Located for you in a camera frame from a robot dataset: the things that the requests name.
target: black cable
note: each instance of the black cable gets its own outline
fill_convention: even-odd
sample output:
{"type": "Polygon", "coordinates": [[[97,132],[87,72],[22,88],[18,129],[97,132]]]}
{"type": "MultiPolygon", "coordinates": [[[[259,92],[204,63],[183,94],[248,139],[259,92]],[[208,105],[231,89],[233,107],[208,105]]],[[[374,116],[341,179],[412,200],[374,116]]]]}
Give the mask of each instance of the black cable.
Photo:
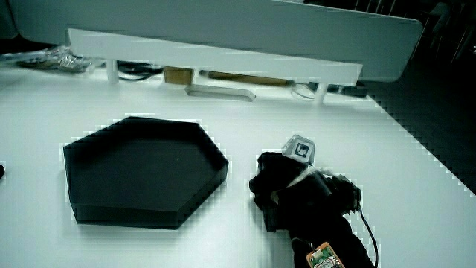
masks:
{"type": "Polygon", "coordinates": [[[124,81],[129,81],[129,82],[140,82],[140,81],[147,80],[147,79],[151,78],[152,76],[153,76],[153,75],[146,76],[146,77],[140,77],[140,78],[125,78],[125,77],[119,77],[119,79],[124,80],[124,81]]]}
{"type": "Polygon", "coordinates": [[[132,62],[118,60],[118,71],[124,74],[139,77],[139,78],[119,77],[119,79],[129,81],[129,82],[139,82],[139,81],[147,80],[153,77],[154,75],[161,74],[164,71],[164,69],[162,67],[153,68],[152,65],[148,63],[132,63],[132,62]]]}
{"type": "Polygon", "coordinates": [[[372,238],[373,249],[375,250],[375,268],[377,268],[379,266],[379,249],[377,248],[377,242],[375,241],[375,238],[373,237],[372,230],[370,230],[369,224],[367,223],[367,221],[364,218],[364,215],[362,214],[362,208],[360,206],[357,208],[357,211],[360,213],[360,217],[364,221],[364,224],[370,233],[370,238],[372,238]]]}

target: white tabletop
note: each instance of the white tabletop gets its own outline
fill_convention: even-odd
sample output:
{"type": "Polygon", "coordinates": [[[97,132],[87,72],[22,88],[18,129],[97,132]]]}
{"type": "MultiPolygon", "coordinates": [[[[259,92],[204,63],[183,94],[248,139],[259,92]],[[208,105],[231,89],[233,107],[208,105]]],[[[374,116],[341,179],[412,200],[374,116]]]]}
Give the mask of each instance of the white tabletop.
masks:
{"type": "MultiPolygon", "coordinates": [[[[248,181],[295,133],[316,143],[316,166],[362,189],[381,267],[476,262],[474,195],[373,100],[246,103],[183,88],[0,66],[0,267],[292,267],[288,233],[266,232],[248,181]],[[198,120],[230,160],[226,183],[178,230],[74,221],[62,147],[131,114],[198,120]]],[[[347,219],[373,259],[362,221],[347,219]]]]}

